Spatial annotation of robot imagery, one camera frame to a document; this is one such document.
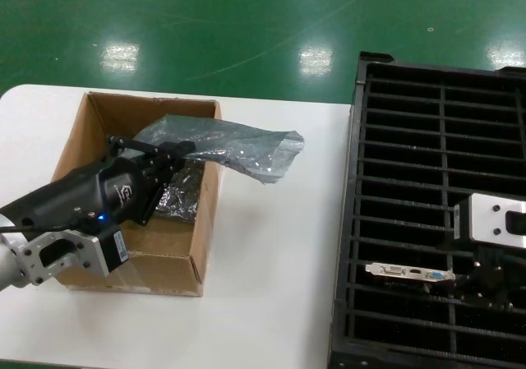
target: black cable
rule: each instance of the black cable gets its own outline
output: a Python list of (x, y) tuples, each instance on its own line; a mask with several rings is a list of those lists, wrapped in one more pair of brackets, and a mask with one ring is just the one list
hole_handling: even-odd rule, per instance
[(27, 225), (21, 227), (0, 227), (0, 233), (61, 232), (65, 231), (66, 229), (74, 229), (75, 227), (75, 224), (64, 224), (58, 225), (56, 227), (39, 227), (35, 225)]
[(504, 259), (504, 262), (507, 262), (509, 264), (520, 265), (520, 266), (526, 267), (526, 260), (519, 256), (504, 255), (502, 256), (502, 258)]

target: green floor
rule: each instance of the green floor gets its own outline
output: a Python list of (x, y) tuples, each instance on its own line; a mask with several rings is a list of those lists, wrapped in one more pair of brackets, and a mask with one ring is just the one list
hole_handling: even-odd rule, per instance
[(362, 50), (523, 66), (525, 14), (526, 0), (0, 0), (0, 94), (37, 83), (348, 104)]

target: plastic bag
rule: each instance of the plastic bag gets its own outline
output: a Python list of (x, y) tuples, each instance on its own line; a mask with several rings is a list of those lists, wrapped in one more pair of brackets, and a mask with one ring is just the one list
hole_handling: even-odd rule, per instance
[(173, 115), (149, 125), (135, 140), (151, 145), (193, 141), (196, 152), (188, 159), (214, 161), (263, 183), (280, 180), (303, 149), (303, 137), (296, 131), (264, 131), (214, 118)]
[(168, 184), (155, 208), (155, 214), (194, 224), (204, 171), (204, 162), (187, 160), (184, 168)]
[[(303, 138), (295, 131), (264, 131), (217, 120), (167, 115), (143, 129), (134, 138), (151, 145), (165, 141), (193, 141), (196, 151), (187, 156), (185, 167), (176, 173), (155, 213), (193, 224), (204, 172), (203, 161), (214, 161), (263, 183), (280, 180), (303, 149)], [(140, 153), (125, 150), (124, 157)]]

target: black plastic tray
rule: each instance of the black plastic tray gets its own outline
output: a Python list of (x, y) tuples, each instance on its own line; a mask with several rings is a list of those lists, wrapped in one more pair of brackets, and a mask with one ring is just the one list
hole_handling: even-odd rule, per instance
[(526, 292), (514, 308), (400, 291), (373, 261), (473, 269), (437, 249), (474, 192), (526, 196), (526, 75), (410, 65), (362, 53), (330, 342), (330, 367), (526, 367)]

